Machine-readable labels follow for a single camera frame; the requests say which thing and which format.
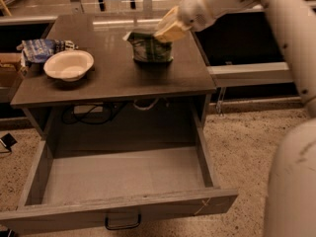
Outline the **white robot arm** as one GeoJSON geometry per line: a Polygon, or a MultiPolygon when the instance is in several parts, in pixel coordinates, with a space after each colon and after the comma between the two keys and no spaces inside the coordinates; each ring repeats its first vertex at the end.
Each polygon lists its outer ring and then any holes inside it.
{"type": "Polygon", "coordinates": [[[263,237],[316,237],[316,15],[304,0],[181,0],[159,22],[170,42],[261,5],[309,120],[281,141],[269,172],[263,237]]]}

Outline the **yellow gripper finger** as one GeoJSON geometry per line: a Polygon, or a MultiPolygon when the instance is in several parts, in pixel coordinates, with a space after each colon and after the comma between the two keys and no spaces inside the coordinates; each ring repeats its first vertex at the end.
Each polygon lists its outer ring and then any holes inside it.
{"type": "Polygon", "coordinates": [[[173,7],[158,23],[157,30],[171,32],[177,31],[179,29],[178,10],[178,6],[173,7]]]}
{"type": "Polygon", "coordinates": [[[181,21],[172,21],[167,23],[159,23],[157,32],[154,37],[160,42],[173,42],[182,39],[191,26],[185,25],[181,21]]]}

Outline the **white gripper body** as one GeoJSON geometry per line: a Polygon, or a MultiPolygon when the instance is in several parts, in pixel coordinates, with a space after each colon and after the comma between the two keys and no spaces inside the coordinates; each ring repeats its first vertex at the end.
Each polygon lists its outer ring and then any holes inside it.
{"type": "Polygon", "coordinates": [[[195,32],[210,26],[229,9],[229,0],[182,0],[178,20],[195,32]]]}

